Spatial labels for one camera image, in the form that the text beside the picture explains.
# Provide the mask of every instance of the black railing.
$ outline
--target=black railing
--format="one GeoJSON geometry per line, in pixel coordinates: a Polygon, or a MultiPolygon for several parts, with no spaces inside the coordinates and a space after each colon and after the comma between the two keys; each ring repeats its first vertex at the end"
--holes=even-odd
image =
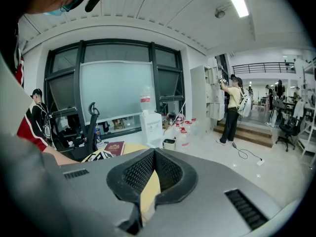
{"type": "Polygon", "coordinates": [[[293,62],[265,62],[233,66],[234,74],[296,73],[293,62]]]}

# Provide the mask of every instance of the black office chair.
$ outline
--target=black office chair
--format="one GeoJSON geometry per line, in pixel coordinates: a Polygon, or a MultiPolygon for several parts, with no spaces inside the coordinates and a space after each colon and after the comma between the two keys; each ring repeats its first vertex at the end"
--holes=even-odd
{"type": "Polygon", "coordinates": [[[285,138],[279,136],[277,138],[276,144],[279,141],[285,142],[285,144],[286,144],[286,150],[285,151],[287,151],[287,152],[288,152],[288,144],[292,145],[293,149],[295,149],[295,145],[293,143],[292,136],[297,136],[300,133],[300,131],[301,131],[301,123],[302,123],[303,116],[304,116],[304,115],[302,117],[299,116],[299,112],[300,112],[301,108],[304,108],[304,103],[303,102],[301,102],[300,104],[296,105],[295,110],[294,110],[294,115],[290,116],[290,118],[289,118],[289,120],[287,121],[286,124],[284,124],[284,119],[282,119],[282,122],[279,125],[279,128],[283,132],[285,132],[285,138]]]}
{"type": "Polygon", "coordinates": [[[74,149],[68,148],[66,152],[61,152],[68,158],[76,161],[82,161],[88,155],[98,150],[96,136],[95,136],[95,126],[100,112],[94,107],[95,102],[91,103],[88,107],[88,111],[91,114],[90,125],[88,126],[88,132],[86,140],[74,141],[74,149]]]}

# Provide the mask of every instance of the wooden step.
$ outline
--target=wooden step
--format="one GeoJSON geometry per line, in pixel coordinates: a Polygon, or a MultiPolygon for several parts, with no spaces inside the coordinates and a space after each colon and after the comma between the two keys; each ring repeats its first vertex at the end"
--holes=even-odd
{"type": "MultiPolygon", "coordinates": [[[[224,127],[221,125],[218,125],[217,127],[214,128],[214,131],[219,132],[219,133],[223,133],[224,127]]],[[[263,137],[261,135],[255,134],[253,132],[237,130],[236,134],[235,134],[235,138],[249,141],[249,142],[252,142],[252,143],[255,143],[255,144],[258,144],[261,146],[265,146],[268,148],[272,148],[272,146],[273,146],[272,138],[263,137]]]]}
{"type": "MultiPolygon", "coordinates": [[[[226,122],[225,120],[218,122],[218,126],[225,127],[225,122],[226,122]]],[[[269,130],[239,124],[239,122],[237,123],[237,131],[243,131],[243,132],[248,132],[251,134],[260,135],[260,136],[266,137],[266,138],[272,138],[272,133],[269,130]]]]}

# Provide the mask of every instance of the red book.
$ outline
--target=red book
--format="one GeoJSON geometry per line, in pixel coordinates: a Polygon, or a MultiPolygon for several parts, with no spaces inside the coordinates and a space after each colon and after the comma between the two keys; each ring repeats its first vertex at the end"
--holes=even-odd
{"type": "Polygon", "coordinates": [[[112,155],[121,156],[124,152],[124,141],[110,142],[104,150],[111,152],[112,155]]]}

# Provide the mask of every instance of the white backpack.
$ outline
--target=white backpack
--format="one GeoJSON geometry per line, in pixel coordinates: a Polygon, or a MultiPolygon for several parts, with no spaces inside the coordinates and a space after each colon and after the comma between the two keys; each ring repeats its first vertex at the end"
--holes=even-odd
{"type": "Polygon", "coordinates": [[[248,117],[251,111],[251,96],[243,94],[241,91],[241,88],[239,88],[240,94],[242,96],[242,101],[240,103],[240,106],[238,108],[238,114],[242,117],[248,117]]]}

